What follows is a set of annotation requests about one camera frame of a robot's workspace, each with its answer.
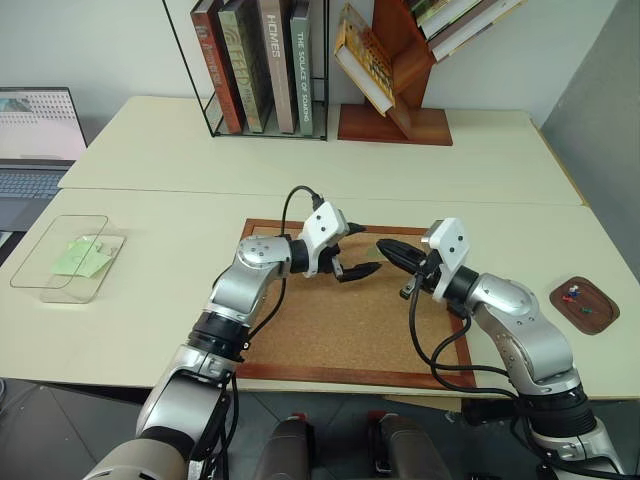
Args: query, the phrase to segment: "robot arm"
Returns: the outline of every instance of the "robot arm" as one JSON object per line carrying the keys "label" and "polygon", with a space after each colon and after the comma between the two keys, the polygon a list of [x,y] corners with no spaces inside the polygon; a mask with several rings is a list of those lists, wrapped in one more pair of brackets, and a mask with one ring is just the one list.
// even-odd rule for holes
{"label": "robot arm", "polygon": [[509,381],[518,393],[535,443],[550,459],[604,459],[603,471],[624,473],[604,424],[589,407],[567,339],[540,311],[524,285],[464,266],[469,251],[462,222],[436,222],[422,239],[425,250],[396,240],[380,240],[378,248],[396,266],[421,273],[401,290],[408,298],[421,288],[436,301],[461,306],[492,339]]}
{"label": "robot arm", "polygon": [[85,479],[186,478],[188,461],[209,457],[224,435],[231,403],[226,386],[249,347],[249,330],[268,286],[294,273],[333,272],[340,282],[358,280],[380,267],[377,262],[342,267],[338,242],[364,228],[348,223],[330,202],[318,203],[295,240],[285,235],[240,241],[188,341],[142,407],[137,438],[114,449]]}

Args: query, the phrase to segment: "wooden book stand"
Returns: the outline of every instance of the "wooden book stand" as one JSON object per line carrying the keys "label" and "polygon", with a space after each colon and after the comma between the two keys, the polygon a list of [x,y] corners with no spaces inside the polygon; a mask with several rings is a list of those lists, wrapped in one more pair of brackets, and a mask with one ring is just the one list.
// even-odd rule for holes
{"label": "wooden book stand", "polygon": [[376,0],[372,30],[392,59],[396,106],[383,117],[368,101],[364,105],[342,104],[338,138],[452,145],[444,110],[422,108],[422,97],[436,60],[405,2]]}

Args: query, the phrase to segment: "green paper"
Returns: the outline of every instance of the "green paper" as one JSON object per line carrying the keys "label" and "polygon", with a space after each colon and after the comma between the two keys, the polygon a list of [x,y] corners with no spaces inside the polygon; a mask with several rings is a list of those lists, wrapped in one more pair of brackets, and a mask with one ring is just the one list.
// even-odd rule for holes
{"label": "green paper", "polygon": [[102,269],[111,257],[98,251],[100,242],[78,240],[69,243],[67,251],[51,267],[55,275],[79,275],[91,278]]}

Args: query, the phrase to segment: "cork board with wooden frame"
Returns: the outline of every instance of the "cork board with wooden frame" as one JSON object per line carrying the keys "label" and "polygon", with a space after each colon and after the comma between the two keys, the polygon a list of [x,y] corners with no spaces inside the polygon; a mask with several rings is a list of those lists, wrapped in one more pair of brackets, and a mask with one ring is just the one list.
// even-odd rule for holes
{"label": "cork board with wooden frame", "polygon": [[[296,237],[301,222],[287,222],[285,232]],[[363,280],[338,283],[333,275],[313,278],[291,275],[278,314],[253,339],[237,369],[240,378],[296,380],[394,387],[443,388],[413,349],[408,326],[409,303],[398,294],[409,277],[378,252],[381,238],[395,238],[421,248],[424,228],[368,226],[367,231],[340,242],[346,267],[367,261],[383,266]],[[278,235],[280,221],[247,219],[242,238]],[[280,282],[269,287],[258,318],[264,318],[280,294]],[[462,328],[462,320],[444,304],[423,295],[416,325],[428,354]],[[440,363],[471,363],[466,339],[448,346]],[[447,372],[450,382],[474,387],[472,372]]]}

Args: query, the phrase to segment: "laptop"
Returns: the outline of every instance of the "laptop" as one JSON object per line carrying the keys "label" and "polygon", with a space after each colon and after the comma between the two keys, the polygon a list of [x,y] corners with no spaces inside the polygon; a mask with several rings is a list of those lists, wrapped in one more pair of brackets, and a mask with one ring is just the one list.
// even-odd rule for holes
{"label": "laptop", "polygon": [[28,230],[86,148],[68,88],[0,87],[0,231]]}

